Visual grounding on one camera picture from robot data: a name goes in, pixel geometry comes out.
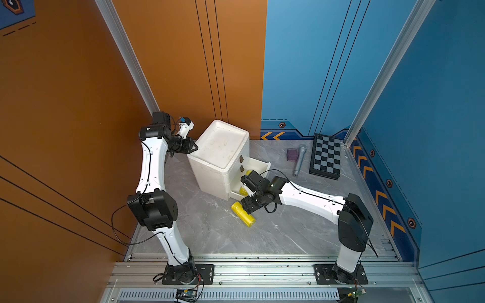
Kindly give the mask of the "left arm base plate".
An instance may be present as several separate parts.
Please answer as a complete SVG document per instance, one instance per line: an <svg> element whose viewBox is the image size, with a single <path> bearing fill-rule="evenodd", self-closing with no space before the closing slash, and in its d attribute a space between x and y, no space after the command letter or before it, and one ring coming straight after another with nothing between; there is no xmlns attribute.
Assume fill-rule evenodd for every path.
<svg viewBox="0 0 485 303"><path fill-rule="evenodd" d="M215 265L167 265L165 275L161 279L163 285L212 285Z"/></svg>

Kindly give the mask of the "white three-drawer cabinet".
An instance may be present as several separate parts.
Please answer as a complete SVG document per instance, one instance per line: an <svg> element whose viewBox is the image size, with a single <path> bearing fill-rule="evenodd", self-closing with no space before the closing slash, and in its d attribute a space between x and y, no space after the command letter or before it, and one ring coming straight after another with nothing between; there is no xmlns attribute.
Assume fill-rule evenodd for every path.
<svg viewBox="0 0 485 303"><path fill-rule="evenodd" d="M187 155L201 191L228 200L231 182L250 154L250 134L214 120L196 141L198 150Z"/></svg>

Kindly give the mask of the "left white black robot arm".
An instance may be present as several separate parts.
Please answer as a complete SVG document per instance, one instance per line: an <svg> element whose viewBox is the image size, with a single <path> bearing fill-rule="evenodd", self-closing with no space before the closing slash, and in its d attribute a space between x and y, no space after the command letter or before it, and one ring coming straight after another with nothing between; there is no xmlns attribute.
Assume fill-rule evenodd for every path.
<svg viewBox="0 0 485 303"><path fill-rule="evenodd" d="M184 118L175 134L165 122L140 130L143 153L140 182L127 202L138 223L158 238L167 254L167 272L171 275L194 275L197 270L176 223L178 204L167 192L164 180L168 154L190 154L198 150L193 139L188 137L193 127L194 123Z"/></svg>

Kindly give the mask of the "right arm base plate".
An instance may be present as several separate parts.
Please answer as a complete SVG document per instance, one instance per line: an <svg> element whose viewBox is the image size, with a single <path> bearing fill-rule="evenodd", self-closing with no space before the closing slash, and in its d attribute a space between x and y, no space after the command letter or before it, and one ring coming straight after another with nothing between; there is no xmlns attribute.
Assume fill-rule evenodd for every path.
<svg viewBox="0 0 485 303"><path fill-rule="evenodd" d="M365 269L361 264L349 273L336 264L315 264L313 265L314 275L318 285L367 285L368 278Z"/></svg>

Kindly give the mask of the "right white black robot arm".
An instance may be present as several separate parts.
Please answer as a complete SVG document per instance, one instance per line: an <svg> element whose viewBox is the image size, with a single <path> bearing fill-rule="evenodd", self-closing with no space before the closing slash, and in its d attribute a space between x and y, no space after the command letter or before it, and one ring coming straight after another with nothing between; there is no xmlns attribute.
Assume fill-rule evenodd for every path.
<svg viewBox="0 0 485 303"><path fill-rule="evenodd" d="M303 209L334 223L338 227L340 250L334 272L354 274L361 255L371 244L370 233L374 219L362 199L356 194L335 196L298 186L285 176L269 180L252 171L241 177L247 197L242 208L251 214L261 208L271 213L268 206L285 205Z"/></svg>

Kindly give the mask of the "yellow roll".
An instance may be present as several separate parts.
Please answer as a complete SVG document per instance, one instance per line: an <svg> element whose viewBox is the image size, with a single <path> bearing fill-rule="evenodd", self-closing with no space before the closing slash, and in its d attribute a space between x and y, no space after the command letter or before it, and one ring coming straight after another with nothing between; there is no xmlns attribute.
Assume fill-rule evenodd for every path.
<svg viewBox="0 0 485 303"><path fill-rule="evenodd" d="M245 177L246 176L249 176L251 172L252 172L252 170L247 170L245 172L245 175L244 176ZM253 192L246 185L244 185L243 183L241 183L241 186L239 188L239 193L240 193L240 195L242 195L244 197L251 196L253 194Z"/></svg>
<svg viewBox="0 0 485 303"><path fill-rule="evenodd" d="M256 222L256 219L248 214L242 207L240 202L236 202L231 206L231 210L239 217L239 219L247 226L251 227Z"/></svg>

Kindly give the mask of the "white drawer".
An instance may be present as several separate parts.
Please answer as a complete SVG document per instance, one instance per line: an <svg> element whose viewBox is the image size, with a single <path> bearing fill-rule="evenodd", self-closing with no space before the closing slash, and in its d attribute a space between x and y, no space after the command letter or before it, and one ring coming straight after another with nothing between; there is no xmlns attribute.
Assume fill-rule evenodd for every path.
<svg viewBox="0 0 485 303"><path fill-rule="evenodd" d="M271 168L271 163L270 162L263 162L260 160L256 160L253 158L249 158L246 166L246 170L240 174L237 175L232 182L229 185L229 197L233 198L237 201L241 201L244 196L240 195L239 193L239 188L241 186L241 178L245 175L245 172L247 170L252 170L257 173L259 173L262 177L266 177L267 175L267 170Z"/></svg>
<svg viewBox="0 0 485 303"><path fill-rule="evenodd" d="M233 145L231 142L215 145L209 153L207 162L220 169L226 169L240 155L249 154L249 142L240 146Z"/></svg>
<svg viewBox="0 0 485 303"><path fill-rule="evenodd" d="M240 155L229 166L228 171L224 173L224 182L229 184L237 176L246 170L249 157Z"/></svg>

